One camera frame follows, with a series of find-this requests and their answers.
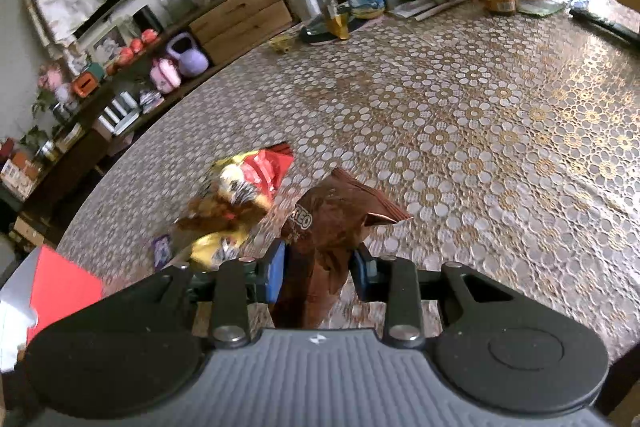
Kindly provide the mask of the brown foil snack bag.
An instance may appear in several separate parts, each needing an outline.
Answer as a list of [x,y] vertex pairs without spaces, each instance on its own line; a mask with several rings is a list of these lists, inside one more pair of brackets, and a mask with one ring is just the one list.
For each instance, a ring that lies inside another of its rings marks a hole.
[[285,221],[283,280],[271,308],[278,329],[318,329],[340,297],[348,262],[372,228],[410,218],[382,192],[335,168]]

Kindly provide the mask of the yellow snack packet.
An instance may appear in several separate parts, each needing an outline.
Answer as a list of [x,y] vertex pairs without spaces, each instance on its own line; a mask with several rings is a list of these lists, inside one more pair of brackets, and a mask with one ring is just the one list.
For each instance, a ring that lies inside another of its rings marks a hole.
[[242,229],[207,234],[188,247],[189,260],[204,271],[216,271],[222,262],[239,257],[249,237]]

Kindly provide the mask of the red yellow chip bag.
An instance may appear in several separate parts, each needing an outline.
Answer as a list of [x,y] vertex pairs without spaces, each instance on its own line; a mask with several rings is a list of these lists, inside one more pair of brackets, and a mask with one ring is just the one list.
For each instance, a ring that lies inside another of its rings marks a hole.
[[250,230],[271,209],[293,161],[288,142],[215,161],[208,184],[190,200],[186,214],[176,221],[177,229],[203,235]]

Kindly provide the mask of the small purple snack packet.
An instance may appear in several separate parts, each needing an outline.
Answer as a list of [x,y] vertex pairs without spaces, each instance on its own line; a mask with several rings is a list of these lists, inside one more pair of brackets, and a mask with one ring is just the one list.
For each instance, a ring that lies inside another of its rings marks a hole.
[[174,257],[171,237],[168,234],[163,234],[152,240],[152,254],[154,271],[163,270]]

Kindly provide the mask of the lace patterned tablecloth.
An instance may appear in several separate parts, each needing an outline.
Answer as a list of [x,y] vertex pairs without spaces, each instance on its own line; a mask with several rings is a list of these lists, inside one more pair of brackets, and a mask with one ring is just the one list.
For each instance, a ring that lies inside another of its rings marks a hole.
[[566,14],[498,17],[468,2],[380,18],[347,41],[260,46],[206,80],[107,171],[58,251],[127,284],[210,165],[294,150],[260,255],[332,169],[409,213],[371,253],[471,265],[594,329],[612,359],[639,339],[639,54]]

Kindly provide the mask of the red cardboard box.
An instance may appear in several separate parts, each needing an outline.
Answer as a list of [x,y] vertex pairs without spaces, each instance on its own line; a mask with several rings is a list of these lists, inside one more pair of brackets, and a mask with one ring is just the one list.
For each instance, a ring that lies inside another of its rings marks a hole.
[[1,370],[41,329],[99,301],[103,283],[53,248],[35,248],[1,287]]

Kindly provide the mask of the white wifi router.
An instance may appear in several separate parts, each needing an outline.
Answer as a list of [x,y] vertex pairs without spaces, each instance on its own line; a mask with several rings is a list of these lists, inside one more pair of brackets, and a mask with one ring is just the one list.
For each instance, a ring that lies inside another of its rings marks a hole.
[[127,91],[122,91],[102,110],[98,121],[111,133],[122,135],[141,115],[138,102]]

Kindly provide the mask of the pink toy bag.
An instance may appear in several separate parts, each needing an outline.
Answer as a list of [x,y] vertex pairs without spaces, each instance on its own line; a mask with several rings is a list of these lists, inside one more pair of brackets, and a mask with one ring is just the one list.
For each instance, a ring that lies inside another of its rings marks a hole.
[[181,78],[174,62],[169,58],[154,58],[150,79],[156,90],[163,94],[175,91],[181,86]]

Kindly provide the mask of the purple kettlebell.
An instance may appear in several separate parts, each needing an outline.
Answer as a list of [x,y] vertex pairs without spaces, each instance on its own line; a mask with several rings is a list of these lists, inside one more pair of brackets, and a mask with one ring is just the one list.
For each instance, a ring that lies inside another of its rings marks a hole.
[[208,58],[190,32],[172,37],[166,44],[166,52],[178,63],[179,72],[184,77],[195,78],[208,69]]

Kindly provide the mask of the wooden tv cabinet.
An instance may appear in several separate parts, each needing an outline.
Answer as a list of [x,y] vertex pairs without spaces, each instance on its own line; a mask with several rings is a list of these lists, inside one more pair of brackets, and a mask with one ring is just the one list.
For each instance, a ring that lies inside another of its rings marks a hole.
[[16,150],[3,164],[1,219],[19,256],[54,246],[90,188],[130,141],[216,72],[290,28],[286,0],[215,0],[167,28],[91,90],[78,111],[40,140],[34,156]]

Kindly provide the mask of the orange tissue box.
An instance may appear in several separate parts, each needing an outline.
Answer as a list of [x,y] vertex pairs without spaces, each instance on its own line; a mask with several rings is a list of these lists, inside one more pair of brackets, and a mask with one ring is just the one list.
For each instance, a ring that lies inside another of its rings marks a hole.
[[82,72],[70,84],[78,98],[88,98],[90,94],[93,94],[93,92],[100,87],[99,80],[88,70]]

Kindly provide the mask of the white framed photo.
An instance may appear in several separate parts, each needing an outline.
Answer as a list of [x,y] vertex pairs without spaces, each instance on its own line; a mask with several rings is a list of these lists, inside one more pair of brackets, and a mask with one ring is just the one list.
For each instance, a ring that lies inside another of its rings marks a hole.
[[107,68],[116,61],[119,51],[129,46],[130,41],[137,35],[134,22],[130,17],[125,17],[89,31],[78,43],[93,63]]

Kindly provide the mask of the black speaker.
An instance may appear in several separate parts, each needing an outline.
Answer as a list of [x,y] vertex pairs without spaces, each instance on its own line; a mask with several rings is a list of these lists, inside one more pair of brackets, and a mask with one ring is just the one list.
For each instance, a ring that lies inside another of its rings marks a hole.
[[142,34],[149,29],[154,30],[157,34],[164,32],[164,26],[149,5],[143,5],[137,12],[134,12],[132,20]]

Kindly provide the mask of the pink flower vase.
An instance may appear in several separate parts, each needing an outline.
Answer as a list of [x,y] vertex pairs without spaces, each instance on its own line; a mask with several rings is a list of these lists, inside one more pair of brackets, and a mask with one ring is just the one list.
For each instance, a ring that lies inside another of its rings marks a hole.
[[59,124],[69,122],[77,109],[72,85],[65,79],[58,63],[52,62],[39,69],[37,98],[32,104],[32,117],[50,112]]

